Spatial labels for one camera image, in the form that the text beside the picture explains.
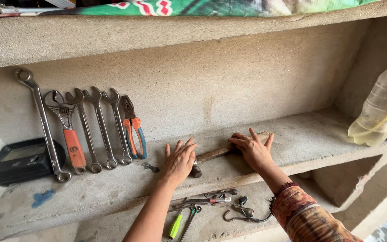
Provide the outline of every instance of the device screen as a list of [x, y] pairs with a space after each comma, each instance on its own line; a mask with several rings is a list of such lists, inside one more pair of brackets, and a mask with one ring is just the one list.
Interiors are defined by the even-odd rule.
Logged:
[[11, 161], [23, 157], [42, 154], [46, 151], [46, 144], [37, 144], [32, 146], [25, 146], [18, 149], [11, 150], [1, 162]]

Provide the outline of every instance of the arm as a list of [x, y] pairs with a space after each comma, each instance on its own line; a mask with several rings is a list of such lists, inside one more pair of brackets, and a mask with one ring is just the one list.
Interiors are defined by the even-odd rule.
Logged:
[[237, 146], [247, 163], [261, 175], [275, 194], [271, 213], [292, 242], [362, 241], [319, 206], [298, 184], [293, 183], [274, 163], [270, 153], [274, 134], [270, 134], [265, 145], [262, 145], [255, 131], [252, 128], [249, 131], [252, 137], [234, 133], [229, 141]]
[[161, 241], [171, 196], [175, 188], [187, 178], [195, 161], [195, 152], [193, 150], [198, 144], [192, 143], [193, 139], [190, 138], [182, 146], [183, 141], [179, 140], [173, 154], [170, 152], [169, 145], [165, 146], [164, 173], [123, 242]]

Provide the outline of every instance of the blue paint stain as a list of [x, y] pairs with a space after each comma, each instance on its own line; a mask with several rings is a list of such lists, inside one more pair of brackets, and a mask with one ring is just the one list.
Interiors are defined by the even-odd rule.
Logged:
[[53, 196], [53, 194], [55, 194], [55, 190], [53, 189], [49, 189], [43, 193], [35, 193], [33, 195], [33, 198], [34, 198], [34, 202], [32, 203], [32, 208], [37, 208], [39, 206], [41, 206], [44, 202], [46, 202], [47, 200], [51, 199], [51, 197]]

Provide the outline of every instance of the wooden hammer handle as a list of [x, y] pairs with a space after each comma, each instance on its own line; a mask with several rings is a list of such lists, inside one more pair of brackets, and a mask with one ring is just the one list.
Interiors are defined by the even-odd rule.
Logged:
[[[261, 142], [264, 142], [268, 139], [269, 135], [270, 135], [270, 133], [268, 131], [265, 131], [265, 132], [259, 133], [258, 137], [261, 140]], [[222, 146], [222, 147], [219, 147], [215, 150], [202, 153], [201, 155], [197, 155], [196, 156], [196, 163], [199, 164], [199, 163], [206, 162], [206, 161], [212, 160], [214, 158], [223, 156], [234, 149], [236, 149], [235, 145], [232, 143], [229, 143], [226, 146]]]

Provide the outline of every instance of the hand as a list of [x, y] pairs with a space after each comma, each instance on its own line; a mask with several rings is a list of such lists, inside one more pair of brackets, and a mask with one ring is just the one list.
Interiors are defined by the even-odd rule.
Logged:
[[240, 133], [234, 133], [228, 141], [237, 146], [250, 167], [259, 173], [274, 166], [270, 153], [274, 134], [270, 134], [265, 145], [262, 145], [261, 140], [252, 128], [249, 129], [249, 132], [252, 135], [251, 138]]
[[183, 141], [179, 140], [173, 154], [170, 152], [169, 144], [165, 146], [165, 167], [161, 180], [174, 185], [174, 188], [180, 185], [192, 170], [195, 161], [194, 149], [198, 145], [192, 144], [193, 142], [194, 139], [190, 138], [183, 145]]

